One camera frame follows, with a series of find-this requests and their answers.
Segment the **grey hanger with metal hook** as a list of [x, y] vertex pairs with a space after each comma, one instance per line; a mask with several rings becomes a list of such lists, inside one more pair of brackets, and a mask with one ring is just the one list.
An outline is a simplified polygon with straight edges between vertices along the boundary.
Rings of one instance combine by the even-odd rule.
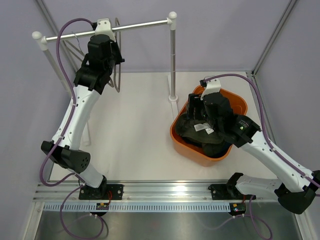
[[71, 56], [82, 63], [83, 59], [85, 58], [85, 53], [82, 51], [80, 46], [80, 41], [78, 38], [77, 45], [74, 45], [70, 40], [62, 40], [63, 44], [65, 45], [66, 50], [71, 54]]

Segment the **olive green shorts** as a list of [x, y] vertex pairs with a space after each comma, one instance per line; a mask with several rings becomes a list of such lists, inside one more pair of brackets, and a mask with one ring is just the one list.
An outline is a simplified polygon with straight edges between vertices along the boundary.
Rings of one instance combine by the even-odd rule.
[[185, 143], [202, 149], [205, 156], [220, 158], [226, 154], [231, 145], [211, 128], [203, 126], [200, 130], [195, 128], [197, 125], [206, 124], [205, 120], [191, 119], [188, 118], [187, 113], [183, 113], [178, 117], [174, 131]]

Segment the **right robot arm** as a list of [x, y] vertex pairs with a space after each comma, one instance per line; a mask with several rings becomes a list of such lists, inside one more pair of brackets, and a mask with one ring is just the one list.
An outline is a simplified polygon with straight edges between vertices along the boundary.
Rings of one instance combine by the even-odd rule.
[[234, 113], [230, 101], [220, 92], [190, 93], [186, 113], [191, 120], [207, 123], [224, 143], [254, 156], [276, 175], [275, 179], [265, 179], [236, 172], [225, 185], [228, 196], [275, 199], [298, 215], [311, 205], [320, 188], [320, 172], [306, 169], [282, 153], [251, 118]]

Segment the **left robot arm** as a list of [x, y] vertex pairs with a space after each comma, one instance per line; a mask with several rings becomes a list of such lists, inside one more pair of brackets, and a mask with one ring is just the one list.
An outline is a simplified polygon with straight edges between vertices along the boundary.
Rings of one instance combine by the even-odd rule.
[[116, 39], [105, 34], [91, 36], [87, 49], [75, 74], [72, 98], [63, 120], [51, 141], [42, 142], [41, 150], [52, 162], [84, 181], [81, 200], [100, 200], [108, 197], [107, 179], [91, 164], [90, 153], [80, 150], [81, 138], [115, 66], [125, 60]]

